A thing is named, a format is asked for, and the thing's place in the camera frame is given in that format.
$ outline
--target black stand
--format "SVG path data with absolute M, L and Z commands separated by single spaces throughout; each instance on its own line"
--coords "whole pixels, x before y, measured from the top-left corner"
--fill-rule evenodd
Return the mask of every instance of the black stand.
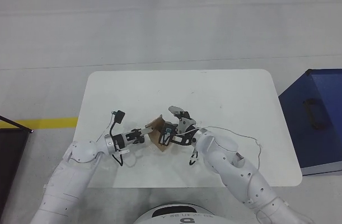
M 0 120 L 14 125 L 16 128 L 0 129 L 0 219 L 7 202 L 15 173 L 29 137 L 33 132 L 7 118 L 0 116 Z

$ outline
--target table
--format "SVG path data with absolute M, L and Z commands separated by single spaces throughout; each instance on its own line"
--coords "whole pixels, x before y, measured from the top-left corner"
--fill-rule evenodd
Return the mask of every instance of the table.
M 262 69 L 94 72 L 88 78 L 74 140 L 97 140 L 112 110 L 126 113 L 113 133 L 143 128 L 160 114 L 177 123 L 169 106 L 188 111 L 199 127 L 219 126 L 255 137 L 263 145 L 260 172 L 271 186 L 295 186 L 302 174 L 269 72 Z M 254 141 L 230 134 L 239 153 L 257 166 Z M 192 146 L 159 151 L 146 137 L 129 147 L 123 167 L 104 157 L 89 187 L 180 188 L 223 186 L 203 159 L 189 166 Z

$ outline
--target handle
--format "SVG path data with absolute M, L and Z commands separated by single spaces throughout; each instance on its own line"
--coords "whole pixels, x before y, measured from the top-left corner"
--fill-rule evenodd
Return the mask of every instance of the handle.
M 314 117 L 314 114 L 312 113 L 311 111 L 311 105 L 315 105 L 316 104 L 316 100 L 313 99 L 313 98 L 310 98 L 310 99 L 307 99 L 303 102 L 303 105 L 305 107 L 305 111 L 306 111 L 306 114 L 309 118 L 309 122 L 311 124 L 311 127 L 315 130 L 323 130 L 325 129 L 325 126 L 324 124 L 322 123 L 319 123 L 319 122 L 316 122 L 315 121 L 315 117 Z

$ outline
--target wire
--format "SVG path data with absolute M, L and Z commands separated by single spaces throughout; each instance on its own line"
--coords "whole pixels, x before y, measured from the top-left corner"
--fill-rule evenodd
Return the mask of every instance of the wire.
M 111 125 L 111 122 L 113 121 L 113 117 L 114 117 L 114 114 L 113 114 L 113 111 L 111 112 L 111 120 L 110 120 L 110 123 L 109 125 L 107 126 L 107 128 L 105 128 L 105 130 L 101 133 L 101 135 L 99 136 L 99 138 L 96 140 L 96 142 L 98 142 L 100 140 L 100 138 L 102 137 L 102 135 L 105 133 L 105 131 L 109 128 L 109 126 Z

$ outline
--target yellow line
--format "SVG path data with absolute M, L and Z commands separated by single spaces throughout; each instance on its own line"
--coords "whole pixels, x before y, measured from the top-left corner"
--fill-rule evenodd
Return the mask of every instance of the yellow line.
M 77 119 L 78 118 L 49 118 L 14 120 L 14 122 L 35 130 L 49 128 L 74 128 L 76 127 Z M 15 128 L 15 126 L 0 120 L 0 128 Z

